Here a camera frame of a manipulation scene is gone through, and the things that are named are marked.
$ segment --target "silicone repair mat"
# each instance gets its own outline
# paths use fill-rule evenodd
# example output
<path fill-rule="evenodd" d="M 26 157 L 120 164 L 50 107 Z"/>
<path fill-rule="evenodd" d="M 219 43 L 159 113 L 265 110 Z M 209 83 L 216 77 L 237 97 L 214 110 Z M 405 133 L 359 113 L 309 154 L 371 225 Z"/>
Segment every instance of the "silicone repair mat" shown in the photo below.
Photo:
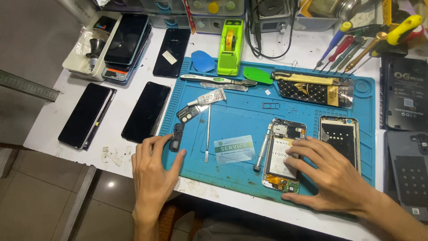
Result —
<path fill-rule="evenodd" d="M 245 67 L 259 68 L 268 73 L 274 70 L 286 70 L 294 73 L 310 72 L 312 74 L 311 69 L 293 69 L 287 66 L 241 62 L 238 76 L 226 78 L 244 79 L 243 69 Z M 186 57 L 180 72 L 180 75 L 183 74 L 215 77 L 217 76 L 217 68 L 207 73 L 198 72 L 193 67 L 192 59 Z M 372 78 L 357 76 L 352 76 L 352 78 L 354 79 L 354 106 L 352 109 L 286 99 L 280 96 L 276 81 L 271 85 L 259 83 L 256 86 L 249 87 L 248 91 L 245 92 L 224 90 L 227 100 L 211 105 L 208 163 L 204 162 L 208 122 L 208 110 L 206 109 L 184 126 L 180 149 L 186 149 L 187 154 L 180 175 L 271 201 L 293 205 L 291 202 L 285 202 L 280 198 L 282 192 L 262 185 L 264 159 L 262 161 L 262 171 L 259 173 L 253 171 L 253 165 L 256 162 L 257 153 L 268 125 L 275 117 L 300 122 L 306 125 L 306 134 L 308 136 L 318 138 L 320 116 L 330 115 L 353 117 L 358 120 L 360 125 L 361 173 L 364 179 L 374 186 L 375 81 Z M 266 89 L 270 91 L 270 95 L 265 93 Z M 180 123 L 176 113 L 183 109 L 188 102 L 196 100 L 197 97 L 211 90 L 213 88 L 205 89 L 202 87 L 199 81 L 183 81 L 177 78 L 159 135 L 163 136 L 172 133 L 174 125 Z M 276 103 L 274 105 L 279 109 L 263 109 L 263 103 Z M 297 112 L 290 111 L 291 108 L 296 109 Z M 256 152 L 256 155 L 250 161 L 223 165 L 217 163 L 215 160 L 214 141 L 247 135 L 252 136 Z M 176 153 L 169 150 L 169 144 L 165 145 L 162 162 L 166 169 L 171 168 L 175 156 Z M 313 182 L 302 175 L 299 194 L 315 195 L 316 193 L 317 188 Z"/>

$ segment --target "tape roll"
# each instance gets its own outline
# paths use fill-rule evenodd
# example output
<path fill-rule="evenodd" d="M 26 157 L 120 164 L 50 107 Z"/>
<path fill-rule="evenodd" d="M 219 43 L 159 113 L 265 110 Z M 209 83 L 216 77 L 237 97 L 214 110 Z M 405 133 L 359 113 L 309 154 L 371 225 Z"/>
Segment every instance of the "tape roll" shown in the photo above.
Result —
<path fill-rule="evenodd" d="M 227 35 L 226 35 L 226 51 L 233 51 L 233 30 L 229 30 L 227 31 Z"/>

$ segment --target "white label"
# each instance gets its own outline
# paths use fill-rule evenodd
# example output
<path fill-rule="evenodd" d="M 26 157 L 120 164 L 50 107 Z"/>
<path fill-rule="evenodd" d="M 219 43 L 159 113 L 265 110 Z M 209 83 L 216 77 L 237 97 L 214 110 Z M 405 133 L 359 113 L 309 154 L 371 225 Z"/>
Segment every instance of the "white label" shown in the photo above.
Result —
<path fill-rule="evenodd" d="M 412 212 L 415 215 L 419 215 L 419 208 L 412 208 Z"/>
<path fill-rule="evenodd" d="M 214 141 L 218 164 L 249 161 L 256 154 L 251 136 L 240 136 Z"/>
<path fill-rule="evenodd" d="M 165 51 L 162 56 L 164 56 L 170 64 L 174 64 L 175 62 L 177 62 L 174 56 L 172 56 L 168 51 Z"/>
<path fill-rule="evenodd" d="M 412 99 L 404 99 L 404 106 L 413 107 L 413 100 Z"/>
<path fill-rule="evenodd" d="M 284 163 L 285 157 L 290 157 L 285 151 L 290 149 L 288 141 L 279 138 L 273 139 L 272 158 L 270 159 L 269 172 L 282 176 L 296 178 L 297 170 Z"/>

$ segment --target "hand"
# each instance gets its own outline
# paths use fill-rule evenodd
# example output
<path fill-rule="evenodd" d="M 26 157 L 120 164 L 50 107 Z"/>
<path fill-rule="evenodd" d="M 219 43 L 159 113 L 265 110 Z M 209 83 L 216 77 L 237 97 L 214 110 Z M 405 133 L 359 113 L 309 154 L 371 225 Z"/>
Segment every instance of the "hand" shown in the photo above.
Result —
<path fill-rule="evenodd" d="M 326 142 L 308 136 L 307 140 L 293 141 L 287 154 L 307 157 L 318 167 L 315 169 L 293 157 L 284 160 L 312 179 L 318 186 L 318 194 L 284 193 L 281 197 L 285 200 L 318 211 L 340 211 L 366 217 L 372 200 L 381 194 L 361 177 L 349 160 Z"/>
<path fill-rule="evenodd" d="M 178 172 L 186 150 L 178 152 L 171 170 L 166 171 L 162 166 L 162 151 L 163 146 L 171 138 L 172 134 L 144 139 L 142 144 L 137 145 L 137 151 L 131 157 L 135 186 L 135 207 L 132 217 L 135 223 L 143 225 L 155 223 L 164 203 L 177 184 Z"/>

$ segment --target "black cable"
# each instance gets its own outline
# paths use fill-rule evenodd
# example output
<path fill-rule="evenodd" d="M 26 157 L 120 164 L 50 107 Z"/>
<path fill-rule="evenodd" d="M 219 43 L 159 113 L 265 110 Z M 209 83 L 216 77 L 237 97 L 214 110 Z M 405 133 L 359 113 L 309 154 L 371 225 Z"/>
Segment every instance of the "black cable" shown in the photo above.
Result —
<path fill-rule="evenodd" d="M 250 48 L 251 48 L 251 51 L 253 52 L 253 55 L 254 56 L 256 56 L 256 57 L 259 57 L 259 56 L 262 56 L 262 57 L 265 57 L 265 58 L 267 58 L 267 59 L 277 59 L 277 58 L 281 58 L 282 56 L 284 56 L 287 52 L 288 52 L 288 50 L 290 49 L 290 46 L 291 46 L 291 39 L 292 39 L 292 37 L 293 37 L 293 26 L 294 26 L 294 20 L 295 20 L 295 18 L 296 18 L 296 12 L 297 12 L 297 3 L 298 3 L 298 0 L 294 0 L 294 4 L 293 4 L 293 7 L 291 8 L 291 29 L 290 29 L 290 37 L 289 37 L 289 39 L 288 39 L 288 47 L 287 47 L 287 50 L 282 54 L 282 55 L 280 55 L 280 56 L 276 56 L 276 57 L 270 57 L 270 56 L 266 56 L 266 55 L 264 55 L 264 54 L 262 54 L 262 46 L 261 45 L 259 45 L 259 47 L 258 48 L 255 48 L 252 44 L 251 44 L 251 38 L 250 38 L 250 29 L 251 29 L 251 25 L 250 25 L 250 20 L 251 20 L 251 15 L 254 13 L 254 11 L 257 9 L 257 6 L 260 4 L 260 3 L 262 3 L 262 2 L 264 2 L 265 0 L 261 0 L 260 2 L 258 2 L 254 7 L 253 7 L 253 9 L 251 10 L 251 12 L 248 12 L 247 11 L 247 13 L 249 13 L 248 15 L 247 15 L 247 25 L 246 25 L 246 28 L 245 28 L 245 38 L 247 39 L 247 43 L 248 43 L 248 45 L 250 46 Z"/>

